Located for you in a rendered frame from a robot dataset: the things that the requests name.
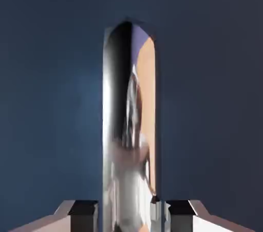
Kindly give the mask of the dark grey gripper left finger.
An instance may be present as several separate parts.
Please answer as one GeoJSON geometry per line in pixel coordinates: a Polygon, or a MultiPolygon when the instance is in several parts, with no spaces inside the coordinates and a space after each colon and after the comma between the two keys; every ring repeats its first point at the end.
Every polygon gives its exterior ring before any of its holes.
{"type": "Polygon", "coordinates": [[[96,200],[65,200],[52,215],[9,232],[99,232],[96,200]]]}

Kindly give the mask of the curved shiny metal drawer handle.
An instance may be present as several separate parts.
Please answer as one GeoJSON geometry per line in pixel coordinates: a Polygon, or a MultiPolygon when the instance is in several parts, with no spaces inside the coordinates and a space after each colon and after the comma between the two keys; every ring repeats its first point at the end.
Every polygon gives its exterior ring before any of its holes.
{"type": "Polygon", "coordinates": [[[162,232],[158,66],[149,26],[126,18],[104,34],[102,232],[162,232]]]}

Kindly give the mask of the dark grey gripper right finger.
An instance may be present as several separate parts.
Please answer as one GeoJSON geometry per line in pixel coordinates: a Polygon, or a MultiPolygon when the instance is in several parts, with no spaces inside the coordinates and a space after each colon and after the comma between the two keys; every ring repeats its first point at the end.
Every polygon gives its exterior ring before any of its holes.
{"type": "Polygon", "coordinates": [[[199,200],[169,200],[165,203],[165,232],[255,232],[212,215],[199,200]]]}

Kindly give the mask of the dark blue drawer front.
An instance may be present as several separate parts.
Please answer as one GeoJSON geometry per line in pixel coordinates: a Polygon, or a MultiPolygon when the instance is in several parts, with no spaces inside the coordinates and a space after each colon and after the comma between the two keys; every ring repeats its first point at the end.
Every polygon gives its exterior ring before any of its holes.
{"type": "Polygon", "coordinates": [[[263,0],[0,0],[0,232],[102,198],[104,29],[157,48],[159,196],[263,232],[263,0]]]}

